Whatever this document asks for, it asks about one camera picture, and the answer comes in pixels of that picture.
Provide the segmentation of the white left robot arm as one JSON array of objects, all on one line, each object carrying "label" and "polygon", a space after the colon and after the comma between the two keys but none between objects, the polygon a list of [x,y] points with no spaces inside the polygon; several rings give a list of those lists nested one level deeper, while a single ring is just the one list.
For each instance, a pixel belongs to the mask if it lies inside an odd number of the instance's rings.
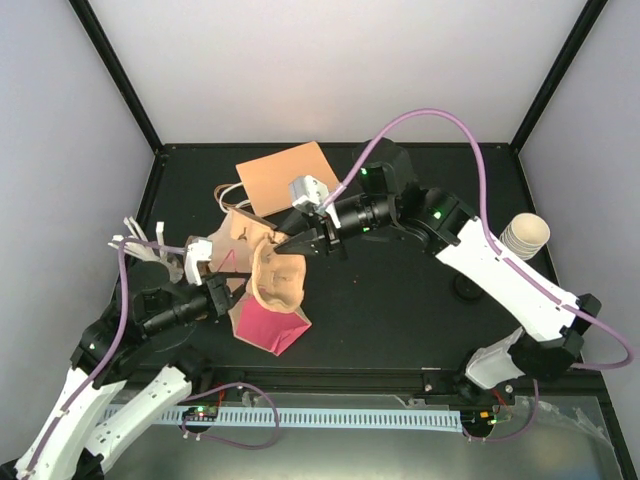
[{"label": "white left robot arm", "polygon": [[153,340],[176,327],[225,316],[246,291],[249,276],[206,274],[201,284],[170,280],[167,267],[143,261],[87,327],[71,357],[56,404],[31,447],[1,467],[4,479],[101,479],[165,409],[214,388],[211,360],[186,346],[114,417],[102,415],[154,351]]}]

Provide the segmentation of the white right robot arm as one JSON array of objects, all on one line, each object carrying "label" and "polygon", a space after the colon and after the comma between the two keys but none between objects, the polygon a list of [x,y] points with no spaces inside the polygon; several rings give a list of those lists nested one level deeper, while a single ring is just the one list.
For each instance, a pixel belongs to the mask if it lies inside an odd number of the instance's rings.
[{"label": "white right robot arm", "polygon": [[287,240],[279,254],[344,255],[350,238],[391,226],[414,237],[423,251],[455,269],[463,295],[487,293],[519,323],[507,337],[469,354],[454,377],[457,396],[476,403],[498,384],[520,377],[553,382],[574,367],[601,304],[591,294],[577,297],[545,279],[494,239],[480,218],[458,197],[424,188],[406,149],[384,138],[371,163],[358,168],[362,192],[330,204],[329,188],[311,175],[289,185],[294,213],[280,226]]}]

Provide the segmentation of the cream cakes paper bag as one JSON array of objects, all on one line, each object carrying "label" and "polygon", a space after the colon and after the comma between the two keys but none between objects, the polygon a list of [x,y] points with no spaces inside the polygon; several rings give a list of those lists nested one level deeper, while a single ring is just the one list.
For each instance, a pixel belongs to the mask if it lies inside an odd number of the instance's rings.
[{"label": "cream cakes paper bag", "polygon": [[219,229],[208,236],[213,242],[208,270],[249,276],[245,295],[229,313],[233,335],[279,356],[306,333],[312,323],[301,305],[293,313],[271,312],[262,308],[251,294],[253,251],[264,237],[268,237],[275,247],[288,239],[270,222],[244,210],[231,208]]}]

